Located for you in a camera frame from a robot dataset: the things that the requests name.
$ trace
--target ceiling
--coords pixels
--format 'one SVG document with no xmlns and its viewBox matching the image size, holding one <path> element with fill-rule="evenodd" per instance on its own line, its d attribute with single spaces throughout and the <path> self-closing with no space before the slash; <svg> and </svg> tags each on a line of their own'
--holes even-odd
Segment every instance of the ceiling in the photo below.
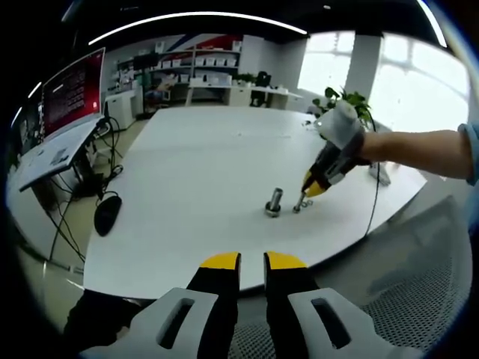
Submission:
<svg viewBox="0 0 479 359">
<path fill-rule="evenodd" d="M 405 34 L 437 44 L 436 36 L 415 0 L 275 0 L 275 1 L 146 1 L 48 0 L 13 4 L 14 36 L 8 35 L 8 76 L 12 76 L 9 118 L 25 102 L 30 90 L 74 58 L 91 51 L 88 41 L 122 25 L 169 13 L 225 11 L 262 16 L 306 30 L 355 30 L 381 35 Z M 101 40 L 95 46 L 113 49 L 146 38 L 187 33 L 251 34 L 276 43 L 304 35 L 245 19 L 194 16 L 165 19 L 136 26 Z"/>
</svg>

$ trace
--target sleeve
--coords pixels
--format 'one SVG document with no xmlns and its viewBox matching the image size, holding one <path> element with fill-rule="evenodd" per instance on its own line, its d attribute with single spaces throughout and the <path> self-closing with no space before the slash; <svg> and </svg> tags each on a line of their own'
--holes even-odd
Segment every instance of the sleeve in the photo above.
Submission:
<svg viewBox="0 0 479 359">
<path fill-rule="evenodd" d="M 467 133 L 469 140 L 471 141 L 472 151 L 472 165 L 474 166 L 474 173 L 472 178 L 468 178 L 467 182 L 470 185 L 475 185 L 479 178 L 479 123 L 459 126 L 460 132 Z"/>
</svg>

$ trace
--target window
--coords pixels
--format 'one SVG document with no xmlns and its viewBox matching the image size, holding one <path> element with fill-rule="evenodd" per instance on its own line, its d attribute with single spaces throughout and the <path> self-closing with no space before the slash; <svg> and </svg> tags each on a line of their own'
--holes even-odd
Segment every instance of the window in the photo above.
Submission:
<svg viewBox="0 0 479 359">
<path fill-rule="evenodd" d="M 452 55 L 407 37 L 385 34 L 369 104 L 395 131 L 455 130 L 467 122 L 469 78 Z"/>
<path fill-rule="evenodd" d="M 298 88 L 322 95 L 328 86 L 337 90 L 343 87 L 353 44 L 352 31 L 312 35 L 302 61 Z"/>
</svg>

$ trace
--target green leaves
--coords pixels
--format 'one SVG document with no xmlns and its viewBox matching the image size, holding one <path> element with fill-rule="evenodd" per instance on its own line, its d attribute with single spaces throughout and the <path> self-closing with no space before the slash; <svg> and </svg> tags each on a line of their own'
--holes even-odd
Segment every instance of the green leaves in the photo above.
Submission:
<svg viewBox="0 0 479 359">
<path fill-rule="evenodd" d="M 336 102 L 338 99 L 343 99 L 349 104 L 354 106 L 358 118 L 361 121 L 361 124 L 364 127 L 368 127 L 369 123 L 372 122 L 371 113 L 369 112 L 370 106 L 366 103 L 366 98 L 362 96 L 358 91 L 353 93 L 347 93 L 343 88 L 341 88 L 341 95 L 337 93 L 332 88 L 326 88 L 324 90 L 324 96 L 328 99 L 326 106 L 321 106 L 320 99 L 313 99 L 313 105 L 318 107 L 320 113 L 315 114 L 316 118 L 321 117 L 325 112 L 329 111 L 332 108 L 336 107 Z"/>
</svg>

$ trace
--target computer mouse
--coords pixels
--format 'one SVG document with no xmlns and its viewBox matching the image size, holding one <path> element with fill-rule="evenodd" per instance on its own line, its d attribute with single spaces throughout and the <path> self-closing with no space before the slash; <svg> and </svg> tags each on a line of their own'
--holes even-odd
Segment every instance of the computer mouse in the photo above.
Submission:
<svg viewBox="0 0 479 359">
<path fill-rule="evenodd" d="M 95 211 L 94 226 L 98 234 L 106 236 L 113 228 L 113 224 L 120 211 L 122 200 L 118 196 L 110 197 L 100 203 Z"/>
</svg>

